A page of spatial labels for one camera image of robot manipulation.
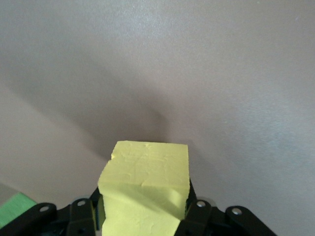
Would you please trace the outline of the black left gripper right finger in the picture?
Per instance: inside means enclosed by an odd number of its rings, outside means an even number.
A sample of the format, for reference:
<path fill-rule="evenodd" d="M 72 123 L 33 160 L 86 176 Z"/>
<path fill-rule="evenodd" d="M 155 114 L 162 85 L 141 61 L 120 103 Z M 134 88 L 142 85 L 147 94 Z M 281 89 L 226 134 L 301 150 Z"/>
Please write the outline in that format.
<path fill-rule="evenodd" d="M 225 211 L 196 196 L 190 182 L 185 217 L 176 236 L 276 236 L 255 214 L 243 206 L 230 206 Z"/>

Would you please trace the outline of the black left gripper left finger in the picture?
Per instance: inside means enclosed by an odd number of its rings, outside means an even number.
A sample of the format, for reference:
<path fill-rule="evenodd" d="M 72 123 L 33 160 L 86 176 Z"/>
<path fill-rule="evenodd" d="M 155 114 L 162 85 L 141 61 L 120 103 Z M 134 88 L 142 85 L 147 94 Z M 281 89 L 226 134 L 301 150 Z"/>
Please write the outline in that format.
<path fill-rule="evenodd" d="M 62 209 L 52 203 L 32 206 L 1 230 L 2 236 L 95 236 L 104 222 L 102 195 L 97 188 Z"/>

